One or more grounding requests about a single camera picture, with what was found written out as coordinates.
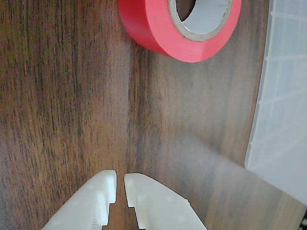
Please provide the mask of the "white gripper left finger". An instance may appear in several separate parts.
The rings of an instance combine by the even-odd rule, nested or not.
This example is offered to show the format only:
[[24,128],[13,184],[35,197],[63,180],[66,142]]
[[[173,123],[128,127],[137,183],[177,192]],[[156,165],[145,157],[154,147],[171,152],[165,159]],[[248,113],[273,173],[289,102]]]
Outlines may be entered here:
[[116,202],[117,175],[103,170],[89,179],[52,216],[44,230],[101,230]]

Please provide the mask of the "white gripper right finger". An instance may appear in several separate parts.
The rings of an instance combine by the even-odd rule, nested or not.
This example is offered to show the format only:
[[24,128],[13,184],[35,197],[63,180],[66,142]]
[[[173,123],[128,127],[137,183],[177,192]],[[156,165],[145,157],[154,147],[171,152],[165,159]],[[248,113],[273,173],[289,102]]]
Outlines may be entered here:
[[190,202],[141,173],[124,176],[127,204],[134,208],[141,230],[205,230]]

